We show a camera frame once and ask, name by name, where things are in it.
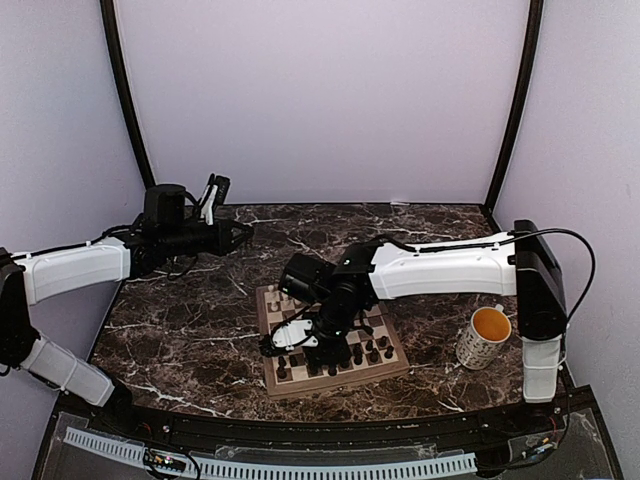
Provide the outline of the left black frame post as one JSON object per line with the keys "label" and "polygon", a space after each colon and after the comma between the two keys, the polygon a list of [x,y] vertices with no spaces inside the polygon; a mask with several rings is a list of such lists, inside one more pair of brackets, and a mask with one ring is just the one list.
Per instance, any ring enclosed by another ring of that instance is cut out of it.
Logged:
{"label": "left black frame post", "polygon": [[116,15],[116,4],[113,0],[100,0],[99,4],[114,84],[138,174],[145,188],[154,187],[156,185],[156,179],[152,172],[151,162],[144,144],[126,71]]}

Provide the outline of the patterned mug yellow inside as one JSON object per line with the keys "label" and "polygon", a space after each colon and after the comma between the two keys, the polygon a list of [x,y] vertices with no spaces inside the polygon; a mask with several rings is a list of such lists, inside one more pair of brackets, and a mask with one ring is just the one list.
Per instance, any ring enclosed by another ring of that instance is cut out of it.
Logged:
{"label": "patterned mug yellow inside", "polygon": [[469,370],[482,370],[497,357],[511,334],[512,324],[501,304],[478,308],[457,342],[457,360]]}

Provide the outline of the black front rail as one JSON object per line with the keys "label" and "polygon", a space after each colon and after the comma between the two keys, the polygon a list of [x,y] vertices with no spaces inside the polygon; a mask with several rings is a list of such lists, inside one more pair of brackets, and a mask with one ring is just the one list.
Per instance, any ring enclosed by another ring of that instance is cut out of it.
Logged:
{"label": "black front rail", "polygon": [[346,423],[222,419],[147,407],[133,411],[146,424],[135,438],[195,451],[222,446],[346,450],[417,445],[444,451],[500,448],[521,435],[558,433],[565,426],[567,400],[561,395],[546,404],[519,402],[444,416]]}

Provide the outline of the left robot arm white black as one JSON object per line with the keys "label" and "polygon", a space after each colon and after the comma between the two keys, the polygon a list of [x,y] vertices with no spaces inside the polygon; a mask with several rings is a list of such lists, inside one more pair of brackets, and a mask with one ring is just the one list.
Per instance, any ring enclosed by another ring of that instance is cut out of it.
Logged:
{"label": "left robot arm white black", "polygon": [[218,219],[230,181],[211,175],[201,198],[177,184],[148,188],[133,223],[111,227],[98,238],[37,252],[1,253],[1,363],[102,408],[101,417],[120,436],[141,427],[127,391],[106,373],[40,333],[29,308],[45,299],[106,282],[151,274],[167,261],[200,254],[227,255],[254,234],[251,226]]}

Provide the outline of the wooden chess board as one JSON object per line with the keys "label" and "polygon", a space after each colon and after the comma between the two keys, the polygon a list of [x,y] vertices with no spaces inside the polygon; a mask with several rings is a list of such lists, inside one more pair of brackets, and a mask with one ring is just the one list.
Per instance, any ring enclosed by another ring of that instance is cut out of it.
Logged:
{"label": "wooden chess board", "polygon": [[409,362],[385,304],[355,317],[349,333],[327,345],[314,339],[293,350],[276,342],[276,355],[264,359],[268,395],[273,399],[323,392],[404,375]]}

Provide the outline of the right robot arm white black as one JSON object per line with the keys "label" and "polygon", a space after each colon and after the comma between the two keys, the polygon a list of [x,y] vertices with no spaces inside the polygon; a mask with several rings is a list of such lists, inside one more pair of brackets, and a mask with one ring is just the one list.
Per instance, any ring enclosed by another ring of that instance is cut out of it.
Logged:
{"label": "right robot arm white black", "polygon": [[286,264],[278,288],[310,306],[274,327],[263,355],[305,347],[318,365],[346,360],[345,337],[356,316],[382,300],[449,293],[484,293],[517,299],[523,341],[523,398],[510,413],[521,434],[534,432],[549,416],[556,394],[561,342],[569,315],[559,262],[530,220],[484,238],[403,244],[388,235],[355,243],[337,263],[303,254]]}

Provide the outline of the right black frame post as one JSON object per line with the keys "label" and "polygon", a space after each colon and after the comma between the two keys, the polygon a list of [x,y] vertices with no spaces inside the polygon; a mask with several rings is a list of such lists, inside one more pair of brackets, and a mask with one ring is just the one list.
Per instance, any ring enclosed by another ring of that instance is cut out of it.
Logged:
{"label": "right black frame post", "polygon": [[503,140],[484,206],[493,212],[506,179],[528,96],[544,11],[543,0],[530,0],[518,75]]}

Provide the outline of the black frame post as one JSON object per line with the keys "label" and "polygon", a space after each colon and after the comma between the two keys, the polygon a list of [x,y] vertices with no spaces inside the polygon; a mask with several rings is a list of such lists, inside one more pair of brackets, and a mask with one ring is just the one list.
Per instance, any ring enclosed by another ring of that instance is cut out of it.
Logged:
{"label": "black frame post", "polygon": [[518,75],[503,140],[484,206],[493,212],[506,179],[528,96],[544,11],[543,0],[530,0]]}
{"label": "black frame post", "polygon": [[156,179],[152,172],[151,162],[144,144],[126,71],[116,15],[116,4],[113,0],[100,0],[99,4],[114,84],[138,174],[145,188],[154,187],[156,185]]}

